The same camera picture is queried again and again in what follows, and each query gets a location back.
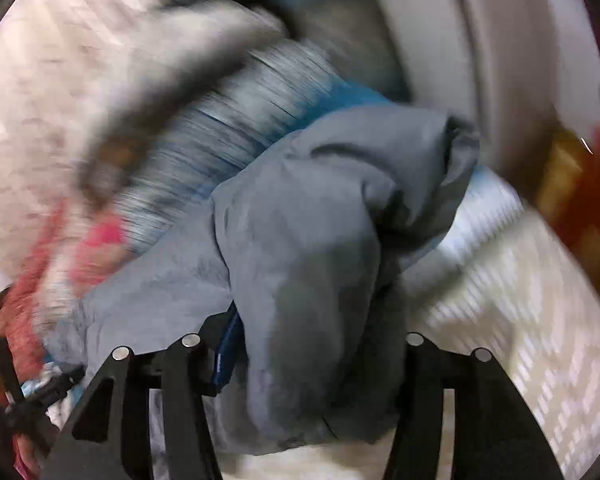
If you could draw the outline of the grey puffer jacket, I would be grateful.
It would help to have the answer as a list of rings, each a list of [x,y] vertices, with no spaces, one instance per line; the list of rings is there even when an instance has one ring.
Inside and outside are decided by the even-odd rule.
[[[235,307],[245,347],[204,404],[217,450],[373,442],[398,419],[407,305],[393,284],[449,231],[478,156],[478,133],[433,110],[328,114],[190,208],[45,347],[94,375],[117,346],[160,350]]]

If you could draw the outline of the red floral patchwork quilt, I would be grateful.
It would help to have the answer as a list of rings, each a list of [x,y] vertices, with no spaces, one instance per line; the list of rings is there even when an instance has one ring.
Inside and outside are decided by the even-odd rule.
[[[311,41],[252,51],[240,70],[176,112],[101,212],[61,200],[0,309],[19,379],[41,374],[44,337],[82,295],[147,252],[189,204],[313,122],[341,81],[332,57]]]

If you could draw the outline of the cream patterned folded comforter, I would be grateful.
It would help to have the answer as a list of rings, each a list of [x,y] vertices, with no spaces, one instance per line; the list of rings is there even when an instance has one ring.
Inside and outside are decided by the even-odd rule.
[[[87,206],[102,209],[125,187],[180,108],[286,35],[274,14],[230,0],[143,16],[109,55],[76,121],[76,187]]]

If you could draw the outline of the patterned bed sheet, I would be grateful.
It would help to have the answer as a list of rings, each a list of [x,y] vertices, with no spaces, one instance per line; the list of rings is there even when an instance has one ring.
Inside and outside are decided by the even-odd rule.
[[[342,82],[313,122],[291,133],[338,110],[382,104],[393,103]],[[584,475],[600,455],[600,302],[557,237],[504,181],[475,165],[449,231],[400,273],[392,296],[407,305],[407,330],[449,350],[484,344],[503,359],[564,476]]]

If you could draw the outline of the cream floral curtain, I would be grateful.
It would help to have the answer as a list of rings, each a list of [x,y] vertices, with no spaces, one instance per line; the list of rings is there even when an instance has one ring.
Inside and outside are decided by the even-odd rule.
[[[71,181],[85,91],[161,0],[15,0],[0,21],[0,271],[22,268]]]

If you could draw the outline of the white cabinet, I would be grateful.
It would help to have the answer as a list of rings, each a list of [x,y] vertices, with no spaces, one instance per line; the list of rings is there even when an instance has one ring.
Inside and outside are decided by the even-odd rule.
[[[550,138],[600,128],[600,55],[584,0],[378,0],[414,100],[471,120],[481,158],[538,192]]]

